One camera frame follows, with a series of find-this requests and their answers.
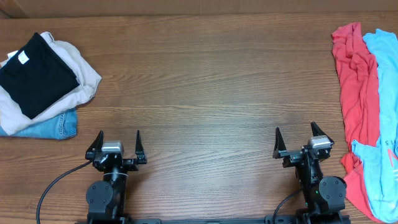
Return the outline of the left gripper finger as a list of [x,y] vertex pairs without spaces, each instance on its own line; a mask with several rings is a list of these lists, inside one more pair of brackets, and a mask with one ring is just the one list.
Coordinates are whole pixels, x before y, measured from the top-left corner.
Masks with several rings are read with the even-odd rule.
[[100,130],[96,139],[93,141],[93,143],[87,149],[86,153],[93,154],[93,153],[99,151],[103,145],[103,138],[104,138],[104,132],[103,132],[103,130]]
[[145,159],[144,147],[142,145],[141,135],[140,135],[139,130],[137,130],[137,134],[136,134],[135,153],[136,153],[137,159]]

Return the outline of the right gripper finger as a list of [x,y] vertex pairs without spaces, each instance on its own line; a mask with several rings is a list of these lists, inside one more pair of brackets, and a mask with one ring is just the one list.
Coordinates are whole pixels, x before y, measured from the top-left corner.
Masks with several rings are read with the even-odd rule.
[[321,128],[316,124],[316,122],[312,121],[310,123],[310,125],[311,125],[311,129],[312,129],[313,137],[326,136],[332,145],[335,144],[334,140],[332,140],[332,138],[330,138],[325,132],[323,132],[321,130]]
[[279,128],[275,129],[275,144],[274,144],[274,152],[273,152],[273,158],[274,159],[280,159],[285,156],[287,153],[287,149],[282,137],[282,134],[280,132]]

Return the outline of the light blue t-shirt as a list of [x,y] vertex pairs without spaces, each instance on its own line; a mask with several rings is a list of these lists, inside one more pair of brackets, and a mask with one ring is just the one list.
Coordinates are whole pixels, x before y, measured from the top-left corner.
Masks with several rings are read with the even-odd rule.
[[379,77],[379,129],[376,146],[353,141],[353,151],[363,163],[364,184],[374,217],[397,221],[397,36],[376,29],[363,37],[376,57]]

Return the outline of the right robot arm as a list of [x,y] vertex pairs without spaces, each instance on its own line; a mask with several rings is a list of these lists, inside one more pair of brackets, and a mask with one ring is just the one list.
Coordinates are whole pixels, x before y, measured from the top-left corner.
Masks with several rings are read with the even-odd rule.
[[[296,151],[288,151],[279,128],[275,129],[273,158],[282,159],[284,168],[294,167],[300,189],[287,196],[274,210],[272,223],[332,224],[350,223],[349,216],[343,216],[347,183],[337,176],[324,176],[321,161],[330,157],[335,142],[319,126],[310,123],[313,136],[306,145]],[[294,215],[279,216],[281,206],[290,198],[303,194],[306,207]]]

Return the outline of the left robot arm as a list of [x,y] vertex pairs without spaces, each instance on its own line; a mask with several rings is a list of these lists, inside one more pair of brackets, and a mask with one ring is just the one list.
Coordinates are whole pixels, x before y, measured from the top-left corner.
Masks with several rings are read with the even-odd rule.
[[103,173],[103,179],[91,184],[86,191],[88,223],[134,222],[124,207],[127,173],[138,171],[140,165],[147,163],[140,132],[136,134],[135,154],[135,158],[125,158],[122,142],[105,142],[102,131],[87,149],[85,159]]

